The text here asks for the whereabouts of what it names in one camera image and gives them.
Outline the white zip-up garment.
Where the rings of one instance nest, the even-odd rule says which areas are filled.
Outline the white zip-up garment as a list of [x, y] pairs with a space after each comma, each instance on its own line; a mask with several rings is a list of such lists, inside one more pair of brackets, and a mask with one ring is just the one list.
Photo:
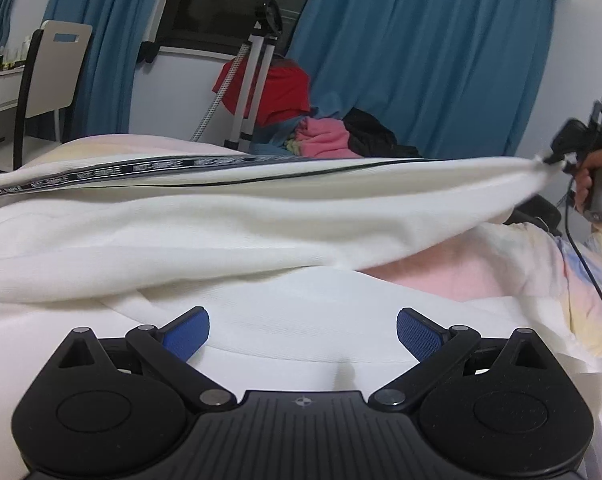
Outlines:
[[398, 310], [459, 315], [368, 270], [506, 216], [554, 173], [509, 157], [134, 155], [0, 174], [0, 479], [24, 474], [10, 418], [74, 326], [117, 336], [202, 306], [196, 364], [222, 385], [371, 393], [413, 364]]

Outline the pastel pink bed sheet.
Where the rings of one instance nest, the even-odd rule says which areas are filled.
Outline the pastel pink bed sheet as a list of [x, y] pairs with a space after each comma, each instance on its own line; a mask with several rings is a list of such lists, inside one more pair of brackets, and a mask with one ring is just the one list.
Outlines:
[[[49, 162], [66, 162], [108, 155], [237, 155], [212, 144], [191, 143], [159, 136], [94, 136], [72, 141], [26, 162], [30, 168]], [[543, 226], [517, 221], [506, 226], [502, 215], [464, 234], [383, 266], [357, 269], [377, 280], [420, 290], [450, 301], [470, 302], [493, 314], [514, 318], [539, 307], [536, 321], [558, 323], [557, 301], [574, 341], [602, 359], [602, 305], [578, 257], [568, 242], [550, 235]], [[578, 244], [602, 287], [602, 231], [585, 246]], [[595, 408], [602, 409], [602, 400]], [[602, 422], [595, 430], [594, 450], [586, 455], [586, 477], [602, 479]]]

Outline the blue curtain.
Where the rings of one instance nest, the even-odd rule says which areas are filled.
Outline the blue curtain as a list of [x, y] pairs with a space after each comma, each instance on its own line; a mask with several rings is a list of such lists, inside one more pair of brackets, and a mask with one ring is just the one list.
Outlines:
[[[532, 112], [558, 0], [307, 0], [283, 56], [310, 76], [318, 115], [358, 108], [429, 157], [511, 155]], [[106, 133], [185, 140], [231, 54], [138, 49], [160, 0], [7, 0], [7, 49], [46, 20], [93, 35], [68, 140]]]

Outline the black garment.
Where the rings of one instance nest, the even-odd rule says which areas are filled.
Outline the black garment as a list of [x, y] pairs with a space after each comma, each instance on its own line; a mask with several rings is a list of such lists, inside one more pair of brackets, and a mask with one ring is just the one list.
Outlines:
[[350, 139], [348, 148], [366, 158], [421, 158], [417, 148], [402, 145], [395, 134], [371, 114], [352, 108], [343, 119]]

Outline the pink garment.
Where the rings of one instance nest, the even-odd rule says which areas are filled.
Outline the pink garment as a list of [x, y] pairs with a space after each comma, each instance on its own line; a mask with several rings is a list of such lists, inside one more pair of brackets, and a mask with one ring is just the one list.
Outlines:
[[349, 148], [350, 133], [340, 119], [304, 118], [295, 128], [292, 144], [306, 158], [356, 158]]

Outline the red garment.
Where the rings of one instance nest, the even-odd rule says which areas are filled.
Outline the red garment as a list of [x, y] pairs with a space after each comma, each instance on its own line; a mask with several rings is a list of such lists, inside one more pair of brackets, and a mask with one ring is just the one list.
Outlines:
[[[227, 62], [212, 88], [220, 91], [233, 62]], [[247, 61], [241, 61], [237, 73], [226, 90], [222, 103], [235, 114], [241, 83], [245, 76]], [[285, 120], [310, 114], [310, 76], [295, 62], [287, 58], [273, 58], [267, 73], [264, 90], [255, 124], [258, 127], [278, 124]]]

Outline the white chair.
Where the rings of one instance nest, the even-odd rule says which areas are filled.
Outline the white chair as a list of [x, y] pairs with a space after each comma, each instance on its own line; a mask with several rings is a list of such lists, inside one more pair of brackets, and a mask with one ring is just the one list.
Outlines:
[[27, 119], [52, 113], [55, 142], [62, 142], [59, 112], [74, 102], [92, 30], [88, 24], [48, 20], [33, 32], [17, 100], [13, 170], [24, 164]]

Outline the white desk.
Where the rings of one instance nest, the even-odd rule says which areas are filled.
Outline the white desk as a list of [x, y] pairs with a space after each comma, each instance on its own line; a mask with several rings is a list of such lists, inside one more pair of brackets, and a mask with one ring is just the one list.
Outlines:
[[[18, 106], [18, 96], [24, 70], [15, 68], [0, 72], [0, 172], [12, 171], [14, 163], [14, 125]], [[60, 83], [62, 72], [59, 67], [39, 66], [33, 70], [26, 101], [27, 118], [40, 117], [53, 113], [54, 139], [51, 141], [24, 137], [24, 162], [38, 158], [60, 144], [59, 105], [64, 96]]]

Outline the silver tripod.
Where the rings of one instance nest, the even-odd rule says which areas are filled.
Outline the silver tripod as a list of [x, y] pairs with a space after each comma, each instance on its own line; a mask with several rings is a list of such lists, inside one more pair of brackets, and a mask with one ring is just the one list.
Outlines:
[[222, 104], [222, 100], [243, 62], [246, 62], [243, 79], [233, 114], [231, 132], [224, 140], [224, 146], [238, 151], [239, 148], [248, 148], [252, 142], [267, 74], [284, 27], [283, 17], [276, 0], [255, 0], [254, 15], [255, 23], [251, 34], [241, 45], [234, 60], [231, 61], [231, 66], [222, 80], [219, 91], [216, 92], [216, 97], [190, 137], [191, 142], [198, 142], [205, 133], [205, 129]]

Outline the dark window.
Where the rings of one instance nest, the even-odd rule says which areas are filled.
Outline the dark window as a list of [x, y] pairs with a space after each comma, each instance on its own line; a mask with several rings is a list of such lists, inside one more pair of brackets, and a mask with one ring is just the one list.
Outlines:
[[[287, 52], [307, 0], [276, 0], [283, 33], [276, 53]], [[138, 49], [136, 62], [151, 63], [162, 47], [234, 54], [255, 21], [255, 0], [160, 0], [158, 25]]]

